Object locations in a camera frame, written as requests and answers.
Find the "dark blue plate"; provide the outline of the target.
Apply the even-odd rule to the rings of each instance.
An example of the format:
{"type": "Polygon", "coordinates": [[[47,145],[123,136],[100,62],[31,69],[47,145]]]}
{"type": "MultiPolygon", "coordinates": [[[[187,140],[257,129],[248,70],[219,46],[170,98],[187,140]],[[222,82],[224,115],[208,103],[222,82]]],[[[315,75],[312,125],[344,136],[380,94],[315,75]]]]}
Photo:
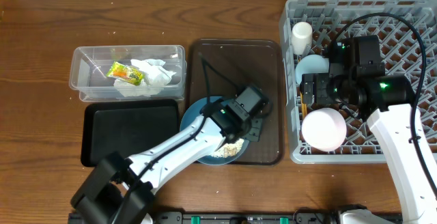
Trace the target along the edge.
{"type": "MultiPolygon", "coordinates": [[[[182,121],[180,124],[180,130],[184,130],[188,125],[190,125],[195,118],[200,115],[202,108],[206,105],[207,98],[201,98],[200,100],[194,102],[184,113],[182,121]]],[[[223,157],[223,150],[220,149],[215,152],[216,156],[207,155],[200,158],[197,162],[205,165],[226,165],[233,163],[236,159],[243,155],[244,151],[249,146],[249,141],[244,139],[239,139],[234,143],[237,152],[233,156],[223,157]]]]}

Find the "light blue saucer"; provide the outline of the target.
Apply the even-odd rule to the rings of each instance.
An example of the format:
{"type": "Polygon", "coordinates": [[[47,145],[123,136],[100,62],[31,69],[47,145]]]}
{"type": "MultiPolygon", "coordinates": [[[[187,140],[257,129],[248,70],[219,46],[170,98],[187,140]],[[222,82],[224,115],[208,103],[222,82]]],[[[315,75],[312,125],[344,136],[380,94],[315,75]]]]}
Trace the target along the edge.
{"type": "Polygon", "coordinates": [[[304,74],[327,73],[329,71],[329,61],[321,55],[307,55],[302,58],[295,68],[295,79],[297,84],[301,84],[304,74]]]}

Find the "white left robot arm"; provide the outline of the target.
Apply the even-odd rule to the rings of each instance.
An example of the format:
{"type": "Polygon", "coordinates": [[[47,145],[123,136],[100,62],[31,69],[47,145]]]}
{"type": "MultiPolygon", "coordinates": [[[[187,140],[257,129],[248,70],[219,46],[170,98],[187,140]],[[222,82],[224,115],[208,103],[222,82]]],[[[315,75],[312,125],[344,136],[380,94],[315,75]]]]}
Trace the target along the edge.
{"type": "Polygon", "coordinates": [[[225,142],[221,127],[197,116],[160,145],[123,158],[114,152],[102,159],[70,203],[86,223],[151,223],[155,194],[172,177],[225,142]]]}

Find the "pink bowl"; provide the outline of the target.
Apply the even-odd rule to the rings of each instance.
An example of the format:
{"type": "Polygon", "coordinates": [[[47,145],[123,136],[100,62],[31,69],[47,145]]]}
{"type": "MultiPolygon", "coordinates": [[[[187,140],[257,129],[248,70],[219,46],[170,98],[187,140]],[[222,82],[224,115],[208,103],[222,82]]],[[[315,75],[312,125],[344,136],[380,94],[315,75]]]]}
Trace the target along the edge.
{"type": "Polygon", "coordinates": [[[301,132],[303,139],[311,147],[323,152],[339,148],[346,138],[346,121],[340,112],[332,108],[323,108],[305,116],[301,132]]]}

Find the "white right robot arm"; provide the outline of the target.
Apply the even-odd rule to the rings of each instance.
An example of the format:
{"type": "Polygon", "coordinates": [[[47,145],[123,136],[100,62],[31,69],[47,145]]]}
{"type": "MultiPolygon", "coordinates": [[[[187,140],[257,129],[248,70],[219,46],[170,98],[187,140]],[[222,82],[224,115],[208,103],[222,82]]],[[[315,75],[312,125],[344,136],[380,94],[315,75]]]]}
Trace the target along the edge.
{"type": "Polygon", "coordinates": [[[359,109],[379,143],[401,204],[404,223],[436,222],[436,159],[417,107],[420,93],[404,76],[303,74],[304,99],[346,102],[359,109]]]}

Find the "leftover rice pile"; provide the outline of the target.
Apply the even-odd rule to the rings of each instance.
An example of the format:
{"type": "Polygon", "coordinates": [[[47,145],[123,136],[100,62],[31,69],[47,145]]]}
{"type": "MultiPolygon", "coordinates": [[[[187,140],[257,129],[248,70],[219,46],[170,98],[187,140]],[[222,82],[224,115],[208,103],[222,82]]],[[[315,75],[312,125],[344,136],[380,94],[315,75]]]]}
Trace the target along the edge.
{"type": "Polygon", "coordinates": [[[244,139],[239,139],[235,143],[226,143],[210,156],[214,158],[227,158],[235,156],[244,144],[244,139]]]}

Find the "yellow green snack wrapper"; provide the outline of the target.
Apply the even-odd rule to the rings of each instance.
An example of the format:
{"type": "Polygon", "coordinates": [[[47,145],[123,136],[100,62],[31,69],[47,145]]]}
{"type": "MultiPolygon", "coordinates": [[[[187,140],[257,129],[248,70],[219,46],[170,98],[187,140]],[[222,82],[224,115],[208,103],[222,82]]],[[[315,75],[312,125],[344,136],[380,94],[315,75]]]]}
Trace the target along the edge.
{"type": "Polygon", "coordinates": [[[136,68],[125,66],[124,64],[115,61],[106,73],[106,77],[118,79],[132,85],[140,85],[144,78],[144,73],[136,68]]]}

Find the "white napkin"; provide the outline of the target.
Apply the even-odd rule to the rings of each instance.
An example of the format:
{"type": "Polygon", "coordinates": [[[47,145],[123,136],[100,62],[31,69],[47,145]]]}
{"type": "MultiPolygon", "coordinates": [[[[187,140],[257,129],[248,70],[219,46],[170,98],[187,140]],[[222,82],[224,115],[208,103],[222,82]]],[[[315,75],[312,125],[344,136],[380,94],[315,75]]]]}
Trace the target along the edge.
{"type": "Polygon", "coordinates": [[[124,97],[134,96],[153,96],[159,94],[163,87],[170,84],[176,72],[167,70],[163,66],[165,62],[161,59],[131,59],[130,66],[144,73],[144,78],[140,85],[115,79],[114,88],[124,97]]]}

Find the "cream white cup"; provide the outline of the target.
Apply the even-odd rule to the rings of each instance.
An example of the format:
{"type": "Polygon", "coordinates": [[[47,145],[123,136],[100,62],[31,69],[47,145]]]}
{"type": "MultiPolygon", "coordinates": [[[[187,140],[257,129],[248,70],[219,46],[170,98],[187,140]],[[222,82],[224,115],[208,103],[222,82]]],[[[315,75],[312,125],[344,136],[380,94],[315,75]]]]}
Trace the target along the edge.
{"type": "Polygon", "coordinates": [[[312,26],[306,22],[299,22],[292,27],[291,44],[295,55],[302,55],[307,46],[312,45],[312,26]]]}

